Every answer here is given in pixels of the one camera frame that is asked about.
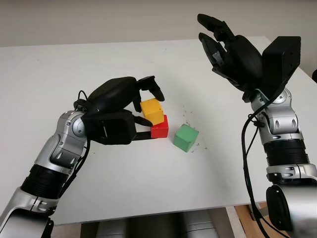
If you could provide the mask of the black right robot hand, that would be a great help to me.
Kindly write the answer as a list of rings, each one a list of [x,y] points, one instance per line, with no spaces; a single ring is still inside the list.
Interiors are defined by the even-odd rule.
[[[260,52],[246,37],[234,35],[225,21],[201,13],[197,20],[214,35],[211,38],[199,33],[199,40],[212,64],[212,71],[244,92],[244,102],[251,102],[263,75]]]

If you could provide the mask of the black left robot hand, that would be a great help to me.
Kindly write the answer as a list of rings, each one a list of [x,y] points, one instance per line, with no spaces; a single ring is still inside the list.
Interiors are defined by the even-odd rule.
[[[160,102],[164,95],[155,81],[155,76],[146,76],[137,80],[132,76],[110,79],[95,89],[87,99],[89,105],[87,112],[82,116],[86,129],[97,130],[101,128],[120,129],[135,123],[150,126],[154,125],[148,119],[137,117],[124,108],[130,103],[135,111],[141,112],[140,91],[149,91]]]

